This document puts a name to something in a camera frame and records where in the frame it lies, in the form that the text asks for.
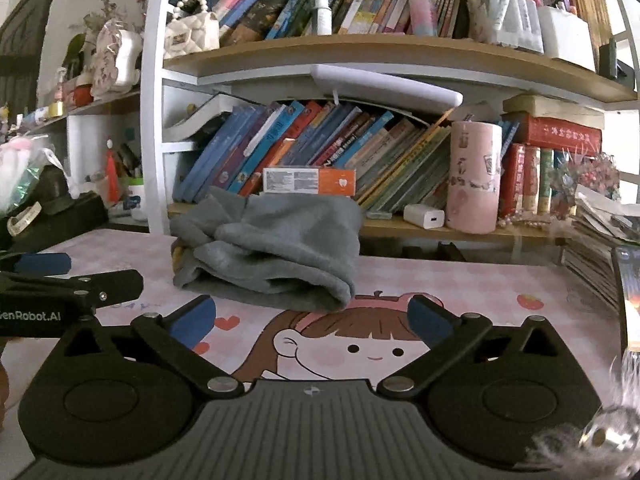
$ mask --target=gray gripper base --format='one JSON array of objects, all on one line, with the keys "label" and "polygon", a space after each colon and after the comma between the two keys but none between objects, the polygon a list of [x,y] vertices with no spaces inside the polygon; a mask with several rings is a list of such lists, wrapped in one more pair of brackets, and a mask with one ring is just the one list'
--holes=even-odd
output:
[{"label": "gray gripper base", "polygon": [[155,456],[108,468],[37,460],[20,480],[556,480],[479,465],[441,443],[408,402],[365,381],[257,381],[209,402]]}]

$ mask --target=pen holder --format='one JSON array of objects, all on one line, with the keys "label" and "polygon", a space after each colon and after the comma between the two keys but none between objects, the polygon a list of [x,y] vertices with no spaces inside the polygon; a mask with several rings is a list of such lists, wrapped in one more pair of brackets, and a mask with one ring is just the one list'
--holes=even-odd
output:
[{"label": "pen holder", "polygon": [[533,0],[480,0],[476,36],[481,43],[522,48],[542,54],[538,8]]}]

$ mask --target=plastic bag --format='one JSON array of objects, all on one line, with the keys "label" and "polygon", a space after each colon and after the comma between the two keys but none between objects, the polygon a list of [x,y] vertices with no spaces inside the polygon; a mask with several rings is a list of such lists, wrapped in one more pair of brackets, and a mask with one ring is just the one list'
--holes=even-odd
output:
[{"label": "plastic bag", "polygon": [[[62,169],[49,136],[18,136],[0,145],[0,218],[8,216],[27,199],[42,168],[49,163]],[[71,197],[78,198],[78,186],[66,173],[65,176]]]}]

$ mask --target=metal screw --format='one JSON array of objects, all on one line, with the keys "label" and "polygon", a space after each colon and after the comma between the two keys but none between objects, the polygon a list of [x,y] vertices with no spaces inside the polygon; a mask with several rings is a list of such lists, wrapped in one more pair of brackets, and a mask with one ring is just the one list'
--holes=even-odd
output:
[{"label": "metal screw", "polygon": [[382,381],[382,385],[390,392],[401,394],[413,390],[415,383],[409,377],[393,376]]},{"label": "metal screw", "polygon": [[219,394],[228,394],[238,387],[238,381],[233,377],[214,377],[207,383],[207,388]]}]

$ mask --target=orange box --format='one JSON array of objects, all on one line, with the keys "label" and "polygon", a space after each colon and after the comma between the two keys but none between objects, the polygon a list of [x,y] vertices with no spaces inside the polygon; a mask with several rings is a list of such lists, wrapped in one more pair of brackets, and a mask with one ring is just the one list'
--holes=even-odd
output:
[{"label": "orange box", "polygon": [[265,193],[353,196],[356,194],[356,171],[308,166],[264,168],[262,187]]}]

